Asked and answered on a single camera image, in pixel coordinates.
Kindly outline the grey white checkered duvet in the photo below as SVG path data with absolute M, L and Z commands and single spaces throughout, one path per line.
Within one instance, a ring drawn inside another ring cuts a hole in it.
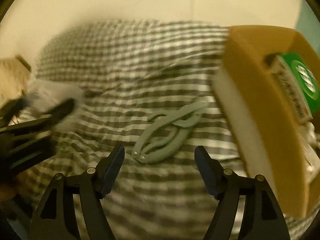
M 39 54 L 30 84 L 39 79 L 75 85 L 84 91 L 84 102 L 73 130 L 55 130 L 55 155 L 27 171 L 32 206 L 38 207 L 55 174 L 79 175 L 122 144 L 124 163 L 101 202 L 116 239 L 202 239 L 218 202 L 196 167 L 195 148 L 203 146 L 223 168 L 252 177 L 212 87 L 228 29 L 197 22 L 111 21 L 53 38 Z M 131 158 L 152 113 L 201 98 L 209 105 L 175 155 L 151 165 Z M 310 121 L 298 123 L 310 178 L 319 176 L 313 130 Z M 319 204 L 305 218 L 283 213 L 290 239 L 302 237 L 318 213 Z

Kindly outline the clear plastic bag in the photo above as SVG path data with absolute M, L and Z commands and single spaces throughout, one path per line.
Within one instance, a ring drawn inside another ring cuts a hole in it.
M 74 100 L 74 108 L 55 129 L 60 132 L 69 132 L 75 128 L 79 120 L 80 107 L 84 102 L 84 91 L 75 85 L 48 80 L 34 80 L 25 96 L 27 101 L 26 111 L 33 118 L 39 118 L 53 107 L 58 106 L 68 99 Z

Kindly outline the teal curtain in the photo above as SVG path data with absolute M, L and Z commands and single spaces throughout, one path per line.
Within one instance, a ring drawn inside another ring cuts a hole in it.
M 296 31 L 300 32 L 319 54 L 319 21 L 305 0 L 302 0 L 300 15 L 296 24 Z

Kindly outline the large brown cardboard box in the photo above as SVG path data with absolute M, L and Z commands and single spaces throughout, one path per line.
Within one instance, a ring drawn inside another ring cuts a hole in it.
M 283 213 L 305 218 L 319 204 L 319 176 L 309 176 L 298 118 L 269 66 L 271 55 L 292 52 L 319 77 L 319 56 L 301 33 L 268 25 L 232 26 L 212 87 L 247 174 L 265 176 Z

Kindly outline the beige pillow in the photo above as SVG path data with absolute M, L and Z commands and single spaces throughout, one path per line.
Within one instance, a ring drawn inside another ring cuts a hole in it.
M 16 58 L 1 59 L 0 63 L 0 104 L 19 98 L 26 90 L 30 71 Z

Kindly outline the grey green strap tool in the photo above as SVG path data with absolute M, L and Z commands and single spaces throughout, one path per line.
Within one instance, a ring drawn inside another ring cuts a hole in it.
M 209 102 L 201 98 L 176 110 L 161 110 L 148 117 L 151 124 L 139 136 L 131 158 L 141 164 L 160 163 L 173 155 L 200 122 Z

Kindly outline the green white medicine box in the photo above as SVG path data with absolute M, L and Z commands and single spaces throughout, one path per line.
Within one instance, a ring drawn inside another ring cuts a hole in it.
M 319 85 L 297 53 L 277 54 L 271 72 L 289 98 L 298 122 L 304 124 L 319 111 Z

